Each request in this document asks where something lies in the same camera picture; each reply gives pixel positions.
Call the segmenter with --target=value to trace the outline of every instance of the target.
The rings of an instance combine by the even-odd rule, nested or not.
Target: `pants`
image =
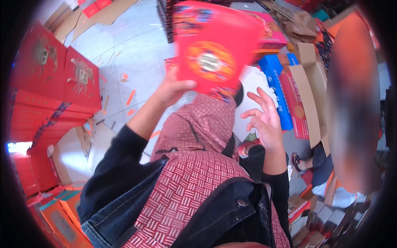
[[[285,153],[285,159],[288,164],[287,153]],[[260,182],[262,180],[264,160],[265,148],[262,145],[257,145],[248,151],[247,158],[240,159],[239,164],[248,172],[254,182]]]
[[[325,156],[324,148],[320,142],[313,148],[313,188],[325,183],[331,175],[333,163],[331,155]]]

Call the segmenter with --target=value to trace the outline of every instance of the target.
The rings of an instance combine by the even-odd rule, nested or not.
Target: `sandal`
[[[239,151],[240,156],[247,156],[248,153],[245,152],[245,148],[249,145],[249,144],[255,144],[255,145],[260,145],[260,140],[254,139],[253,141],[249,141],[247,143],[241,144],[237,149]]]
[[[291,154],[291,163],[293,166],[295,166],[295,169],[297,169],[298,172],[301,172],[302,170],[299,169],[298,165],[301,163],[301,159],[299,158],[298,154],[296,152],[293,152]]]

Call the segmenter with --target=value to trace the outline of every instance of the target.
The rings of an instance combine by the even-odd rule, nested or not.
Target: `right hand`
[[[283,133],[281,131],[280,117],[277,113],[273,100],[261,89],[257,88],[259,96],[248,92],[247,96],[259,104],[259,109],[251,109],[240,115],[245,119],[252,116],[250,123],[247,125],[247,131],[253,127],[258,130],[259,140],[265,150],[284,149]]]

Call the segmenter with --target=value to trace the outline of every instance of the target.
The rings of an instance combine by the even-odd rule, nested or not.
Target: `white tiled floor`
[[[102,106],[109,101],[106,113],[99,111],[94,115],[96,121],[103,123],[117,133],[138,111],[157,89],[165,76],[164,59],[176,56],[175,44],[168,44],[161,22],[156,12],[155,0],[142,0],[132,5],[120,15],[113,24],[95,24],[75,41],[73,33],[66,38],[65,45],[71,45],[82,55],[98,65]],[[121,76],[128,75],[128,81],[121,82]],[[127,100],[133,90],[136,93],[129,105]],[[194,92],[186,93],[179,102],[169,107],[155,131],[161,130],[168,116],[181,105],[191,102]],[[285,150],[291,157],[293,151],[308,150],[308,141],[297,140],[293,132],[283,135]],[[151,155],[157,137],[152,138],[145,153]],[[294,173],[290,181],[290,194],[300,193],[306,188],[303,180]]]

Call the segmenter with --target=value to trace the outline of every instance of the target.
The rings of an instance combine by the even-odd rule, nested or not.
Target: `blue box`
[[[281,75],[281,72],[283,71],[283,66],[280,63],[278,56],[285,55],[287,55],[289,59],[289,65],[299,64],[295,54],[267,55],[259,60],[258,64],[260,69],[265,73],[269,86],[273,88],[274,93],[276,94],[278,103],[277,112],[280,116],[281,129],[291,130],[293,129],[291,114],[289,113],[287,100],[285,99],[279,78],[279,75]]]

